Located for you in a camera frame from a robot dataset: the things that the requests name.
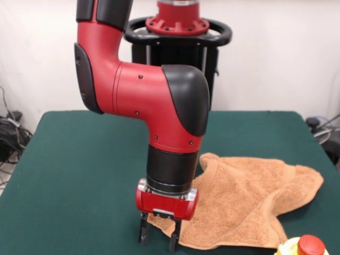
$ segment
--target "crumpled towel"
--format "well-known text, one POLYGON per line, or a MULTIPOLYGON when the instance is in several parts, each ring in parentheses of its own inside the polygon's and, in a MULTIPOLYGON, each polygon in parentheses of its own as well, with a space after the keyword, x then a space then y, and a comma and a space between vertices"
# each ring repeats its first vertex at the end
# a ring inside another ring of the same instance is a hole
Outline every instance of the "crumpled towel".
MULTIPOLYGON (((182 222, 180 244, 199 250, 220 245, 277 248, 287 236, 277 216, 309 203, 324 179, 314 169, 277 159, 200 157, 193 181, 199 199, 193 219, 182 222)), ((167 236, 172 220, 148 221, 167 236)))

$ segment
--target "black joint cover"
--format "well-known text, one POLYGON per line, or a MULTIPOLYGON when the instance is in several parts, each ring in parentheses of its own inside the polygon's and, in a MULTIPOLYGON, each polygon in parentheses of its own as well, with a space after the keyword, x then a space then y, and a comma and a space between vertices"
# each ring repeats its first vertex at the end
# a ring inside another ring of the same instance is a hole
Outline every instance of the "black joint cover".
POLYGON ((85 50, 77 43, 74 44, 74 53, 81 98, 90 111, 103 114, 97 103, 90 59, 85 50))
POLYGON ((125 31, 133 0, 98 0, 97 21, 125 31))
POLYGON ((206 77, 188 65, 163 65, 162 69, 183 127, 197 137, 204 135, 210 105, 206 77))
POLYGON ((147 182, 162 194, 185 194, 195 176, 198 152, 173 153, 149 145, 147 182))
POLYGON ((94 11, 95 0, 78 0, 76 4, 76 20, 90 21, 92 19, 92 13, 94 11))

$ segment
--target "white wall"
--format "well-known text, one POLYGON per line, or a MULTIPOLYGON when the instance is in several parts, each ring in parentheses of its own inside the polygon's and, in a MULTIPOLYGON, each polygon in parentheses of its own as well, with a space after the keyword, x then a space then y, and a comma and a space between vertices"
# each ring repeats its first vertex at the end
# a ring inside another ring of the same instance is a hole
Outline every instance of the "white wall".
MULTIPOLYGON (((76 0, 0 0, 0 84, 31 130, 46 111, 84 109, 75 7, 76 0)), ((131 18, 155 9, 156 0, 135 0, 131 18)), ((201 13, 234 31, 220 49, 213 109, 339 112, 340 1, 201 0, 201 13)), ((131 60, 127 42, 120 57, 131 60)))

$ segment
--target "red bottle cap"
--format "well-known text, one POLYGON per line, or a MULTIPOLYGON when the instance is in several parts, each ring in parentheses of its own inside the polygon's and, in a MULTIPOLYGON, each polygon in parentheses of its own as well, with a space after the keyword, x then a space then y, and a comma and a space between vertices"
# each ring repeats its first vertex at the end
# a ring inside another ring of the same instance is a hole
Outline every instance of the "red bottle cap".
POLYGON ((313 235, 304 235, 297 244, 299 255, 324 255, 326 247, 324 243, 313 235))

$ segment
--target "green tablecloth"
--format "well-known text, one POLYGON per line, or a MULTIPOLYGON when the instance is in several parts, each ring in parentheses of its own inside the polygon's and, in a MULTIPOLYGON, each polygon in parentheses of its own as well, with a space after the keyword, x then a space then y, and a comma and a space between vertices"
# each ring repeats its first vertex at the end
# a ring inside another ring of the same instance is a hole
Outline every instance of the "green tablecloth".
MULTIPOLYGON (((168 253, 168 238, 158 229, 148 246, 137 242, 135 189, 146 174, 147 145, 147 128, 138 120, 86 111, 45 114, 0 197, 0 254, 168 253)), ((289 237, 314 234, 331 255, 340 253, 340 175, 298 114, 211 112, 204 152, 279 158, 318 170, 325 182, 313 202, 279 219, 289 237)), ((180 247, 177 254, 273 253, 180 247)))

